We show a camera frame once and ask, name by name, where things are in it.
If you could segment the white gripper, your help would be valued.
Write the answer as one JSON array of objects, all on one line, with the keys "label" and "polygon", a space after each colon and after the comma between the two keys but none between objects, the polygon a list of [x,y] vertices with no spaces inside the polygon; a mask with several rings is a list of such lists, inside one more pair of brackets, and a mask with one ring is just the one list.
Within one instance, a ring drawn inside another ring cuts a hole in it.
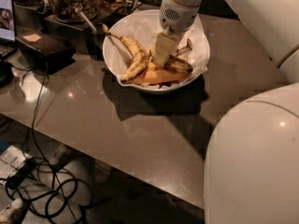
[{"label": "white gripper", "polygon": [[169,56],[177,49],[181,37],[195,21],[199,6],[183,5],[176,0],[162,0],[160,7],[160,24],[164,30],[176,35],[159,33],[155,43],[154,61],[163,68]]}]

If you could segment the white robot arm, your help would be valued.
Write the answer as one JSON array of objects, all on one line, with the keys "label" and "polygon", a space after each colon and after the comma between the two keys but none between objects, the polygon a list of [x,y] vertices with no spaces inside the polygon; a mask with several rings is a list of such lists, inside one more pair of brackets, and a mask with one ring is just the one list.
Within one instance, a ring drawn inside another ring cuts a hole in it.
[{"label": "white robot arm", "polygon": [[[202,0],[163,0],[164,33],[181,35]],[[299,224],[299,0],[225,0],[287,85],[233,107],[206,151],[206,224]]]}]

